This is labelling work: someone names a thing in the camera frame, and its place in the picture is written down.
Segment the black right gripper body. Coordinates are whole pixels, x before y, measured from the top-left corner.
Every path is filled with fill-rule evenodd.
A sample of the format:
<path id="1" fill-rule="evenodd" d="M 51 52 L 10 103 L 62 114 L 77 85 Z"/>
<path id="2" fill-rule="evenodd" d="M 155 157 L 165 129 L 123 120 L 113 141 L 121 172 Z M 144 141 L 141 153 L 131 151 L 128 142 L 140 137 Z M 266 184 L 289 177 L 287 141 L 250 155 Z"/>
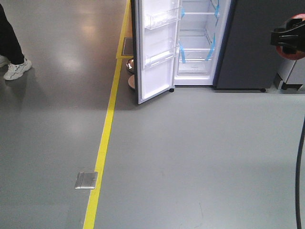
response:
<path id="1" fill-rule="evenodd" d="M 294 18 L 287 21 L 284 27 L 271 31 L 270 44 L 280 46 L 285 54 L 305 52 L 305 21 Z"/>

